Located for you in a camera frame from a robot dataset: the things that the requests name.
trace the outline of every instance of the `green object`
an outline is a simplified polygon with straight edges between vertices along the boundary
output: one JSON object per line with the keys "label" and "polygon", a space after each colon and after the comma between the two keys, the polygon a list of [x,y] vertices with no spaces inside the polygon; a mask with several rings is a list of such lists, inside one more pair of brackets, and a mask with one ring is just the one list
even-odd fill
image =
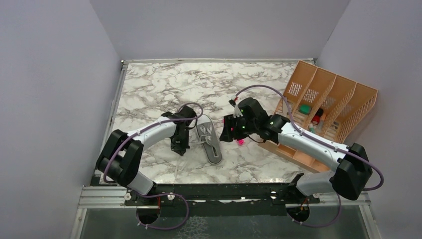
{"label": "green object", "polygon": [[306,114],[306,115],[309,115],[309,113],[311,112],[311,107],[308,106],[308,105],[301,105],[299,107],[299,112]]}
{"label": "green object", "polygon": [[312,123],[309,124],[309,131],[315,133],[314,125]]}

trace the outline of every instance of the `glass panel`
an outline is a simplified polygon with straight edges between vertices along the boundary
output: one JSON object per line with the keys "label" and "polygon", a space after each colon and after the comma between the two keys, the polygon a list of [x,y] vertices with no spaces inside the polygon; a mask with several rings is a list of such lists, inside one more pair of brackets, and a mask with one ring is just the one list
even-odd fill
{"label": "glass panel", "polygon": [[[307,221],[322,224],[331,220],[338,207],[311,207]],[[160,218],[154,225],[170,227],[181,218]],[[160,239],[368,239],[359,206],[344,206],[340,220],[331,227],[313,229],[291,222],[289,217],[191,217],[179,229],[158,231],[137,226],[135,209],[88,209],[81,238],[160,238]]]}

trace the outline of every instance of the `orange desk organizer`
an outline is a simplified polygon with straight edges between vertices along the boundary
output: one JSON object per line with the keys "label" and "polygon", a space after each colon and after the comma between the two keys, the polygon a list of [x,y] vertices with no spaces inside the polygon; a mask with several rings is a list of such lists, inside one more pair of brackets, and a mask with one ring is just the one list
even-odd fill
{"label": "orange desk organizer", "polygon": [[[293,112],[295,123],[308,128],[319,108],[326,114],[324,125],[318,135],[343,143],[356,125],[372,109],[378,90],[339,76],[318,66],[299,61],[283,95]],[[299,106],[311,106],[309,115],[299,112]],[[287,116],[287,106],[282,99],[275,114]],[[289,160],[311,172],[325,172],[329,168],[293,148],[272,142],[259,144],[262,148]]]}

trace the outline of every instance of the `mesh panel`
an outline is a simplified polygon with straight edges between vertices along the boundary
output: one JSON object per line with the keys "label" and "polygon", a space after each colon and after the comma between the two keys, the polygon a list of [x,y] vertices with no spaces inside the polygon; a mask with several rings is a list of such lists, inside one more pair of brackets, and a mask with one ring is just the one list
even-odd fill
{"label": "mesh panel", "polygon": [[[334,109],[327,115],[327,118],[325,119],[325,122],[333,122],[335,120],[335,118],[339,115],[340,111],[343,109],[344,105],[349,101],[349,99],[352,97],[353,95],[353,90],[349,91],[349,93],[347,93],[347,95],[345,95],[343,97],[343,99],[341,99],[341,101],[334,107]],[[330,127],[329,124],[324,124],[324,126],[322,127],[322,132],[325,132],[328,127]]]}
{"label": "mesh panel", "polygon": [[296,82],[293,82],[290,85],[289,90],[287,91],[287,93],[289,93],[292,96],[298,96],[299,91],[301,90],[301,88],[302,88],[302,85],[300,85],[300,84],[298,84]]}
{"label": "mesh panel", "polygon": [[348,113],[350,113],[350,112],[352,111],[352,109],[353,109],[353,106],[351,106],[351,105],[346,105],[346,106],[344,107],[344,109],[341,111],[340,116],[341,116],[341,117],[345,117]]}
{"label": "mesh panel", "polygon": [[331,90],[331,88],[332,88],[332,85],[334,85],[334,81],[332,81],[331,83],[330,83],[330,85],[327,87],[327,89],[323,92],[323,94],[322,94],[322,96],[318,99],[318,101],[315,103],[315,106],[314,107],[312,107],[312,110],[311,110],[311,112],[309,113],[309,117],[308,117],[308,119],[306,120],[306,122],[304,123],[304,125],[308,125],[310,122],[311,122],[311,120],[312,120],[312,117],[314,117],[314,115],[317,113],[317,111],[319,110],[319,106],[322,104],[322,102],[324,101],[324,98],[325,98],[325,96],[326,95],[328,95],[328,93],[330,92],[330,90]]}
{"label": "mesh panel", "polygon": [[335,98],[328,96],[324,103],[321,105],[321,108],[324,110],[329,109],[335,103]]}
{"label": "mesh panel", "polygon": [[303,99],[309,103],[314,102],[315,98],[317,97],[318,92],[312,89],[308,89],[306,94],[304,95]]}
{"label": "mesh panel", "polygon": [[353,128],[360,122],[360,120],[368,113],[374,106],[376,96],[373,96],[364,105],[362,105],[355,113],[352,114],[341,126],[337,141],[343,143]]}

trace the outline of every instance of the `red object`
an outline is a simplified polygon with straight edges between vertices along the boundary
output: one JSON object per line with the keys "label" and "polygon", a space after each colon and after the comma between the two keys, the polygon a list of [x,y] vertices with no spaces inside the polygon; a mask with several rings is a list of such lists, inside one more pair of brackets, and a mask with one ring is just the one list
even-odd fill
{"label": "red object", "polygon": [[239,146],[242,146],[244,143],[245,143],[245,141],[243,139],[237,141],[237,144]]}
{"label": "red object", "polygon": [[312,118],[312,123],[313,124],[319,124],[319,116],[314,116],[313,118]]}

